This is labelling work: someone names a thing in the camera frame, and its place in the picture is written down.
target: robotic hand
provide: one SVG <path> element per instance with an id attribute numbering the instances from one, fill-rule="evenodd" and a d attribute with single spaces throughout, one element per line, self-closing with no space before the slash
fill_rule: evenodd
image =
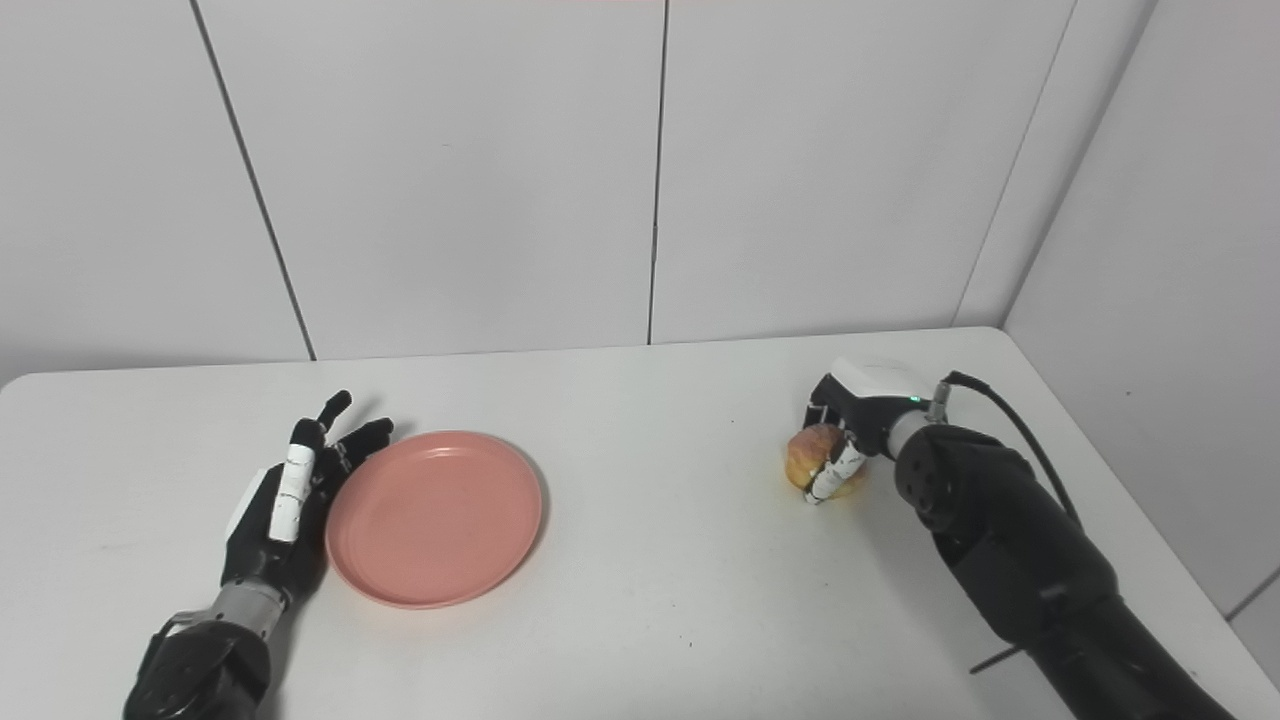
<path id="1" fill-rule="evenodd" d="M 837 361 L 810 397 L 805 427 L 838 425 L 861 455 L 895 460 L 899 495 L 933 534 L 983 619 L 1011 646 L 973 671 L 1025 651 L 1080 720 L 1230 720 L 1125 605 L 1115 570 L 1084 534 L 1057 473 L 1012 407 L 963 373 L 938 383 L 932 401 L 913 395 L 918 386 L 909 377 L 892 375 L 886 366 Z M 946 424 L 952 384 L 987 396 L 1009 415 L 1061 505 L 1016 451 Z"/>
<path id="2" fill-rule="evenodd" d="M 285 461 L 257 478 L 232 519 L 221 591 L 207 610 L 169 619 L 142 657 L 125 720 L 251 720 L 270 684 L 266 639 L 324 574 L 324 527 L 352 471 L 390 442 L 383 418 L 325 447 L 351 393 L 293 428 Z"/>

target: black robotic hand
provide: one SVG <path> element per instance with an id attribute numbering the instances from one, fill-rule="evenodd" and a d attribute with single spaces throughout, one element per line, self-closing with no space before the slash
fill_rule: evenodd
<path id="1" fill-rule="evenodd" d="M 325 447 L 351 393 L 298 420 L 285 462 L 268 470 L 227 539 L 212 606 L 174 615 L 151 637 L 125 720 L 251 720 L 270 683 L 266 638 L 324 574 L 324 529 L 342 484 L 390 442 L 383 418 Z"/>
<path id="2" fill-rule="evenodd" d="M 381 418 L 323 447 L 324 433 L 349 405 L 351 393 L 342 391 L 329 400 L 319 418 L 298 420 L 294 428 L 294 439 L 320 446 L 310 480 L 311 492 L 302 503 L 297 539 L 292 543 L 278 542 L 268 534 L 284 470 L 284 462 L 280 462 L 266 471 L 239 524 L 227 538 L 223 585 L 259 580 L 280 591 L 289 603 L 315 592 L 324 574 L 324 528 L 333 498 L 365 459 L 387 447 L 394 429 L 390 418 Z"/>

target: black arm casing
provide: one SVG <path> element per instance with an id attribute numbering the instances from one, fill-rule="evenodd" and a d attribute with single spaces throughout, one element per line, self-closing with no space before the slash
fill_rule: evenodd
<path id="1" fill-rule="evenodd" d="M 991 629 L 1076 717 L 1230 720 L 1125 606 L 1111 564 L 1016 451 L 929 425 L 902 447 L 895 483 Z"/>
<path id="2" fill-rule="evenodd" d="M 124 720 L 251 720 L 270 679 L 266 642 L 239 625 L 207 620 L 161 630 L 138 667 Z"/>

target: black cable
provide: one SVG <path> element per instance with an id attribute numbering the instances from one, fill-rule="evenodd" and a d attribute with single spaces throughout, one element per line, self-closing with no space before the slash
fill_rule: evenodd
<path id="1" fill-rule="evenodd" d="M 1070 518 L 1076 527 L 1083 528 L 1084 525 L 1080 524 L 1080 516 L 1075 512 L 1075 505 L 1071 503 L 1071 497 L 1066 495 L 1066 486 L 1062 484 L 1062 478 L 1057 477 L 1057 470 L 1053 469 L 1053 464 L 1050 462 L 1048 455 L 1044 454 L 1044 448 L 1041 447 L 1039 441 L 1036 439 L 1036 433 L 1027 427 L 1027 423 L 1024 423 L 1021 416 L 1018 415 L 1018 411 L 1014 410 L 1011 405 L 1005 402 L 1005 398 L 1000 397 L 1000 393 L 991 389 L 991 386 L 973 375 L 966 375 L 960 370 L 951 370 L 951 374 L 942 378 L 942 382 L 952 386 L 966 387 L 977 393 L 980 393 L 995 402 L 996 406 L 1005 413 L 1014 427 L 1018 428 L 1018 432 L 1021 433 L 1027 445 L 1030 446 L 1032 452 L 1036 454 L 1036 460 L 1039 460 L 1041 468 L 1044 469 L 1044 475 L 1048 478 L 1048 483 L 1053 486 L 1053 492 L 1057 493 L 1057 501 L 1062 505 L 1062 512 L 1066 512 L 1066 516 Z"/>

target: white table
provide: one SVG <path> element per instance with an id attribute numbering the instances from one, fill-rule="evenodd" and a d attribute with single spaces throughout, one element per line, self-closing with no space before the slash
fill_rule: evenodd
<path id="1" fill-rule="evenodd" d="M 838 355 L 989 380 L 1151 630 L 1240 719 L 1280 717 L 1280 693 L 991 329 L 28 375 L 0 395 L 0 707 L 118 716 L 150 633 L 212 598 L 248 477 L 347 387 L 352 415 L 526 451 L 544 534 L 506 583 L 443 610 L 381 607 L 329 574 L 268 717 L 1068 717 L 1025 657 L 966 674 L 1001 644 L 886 465 L 819 507 L 783 479 L 783 443 Z M 1020 447 L 966 391 L 951 418 Z"/>

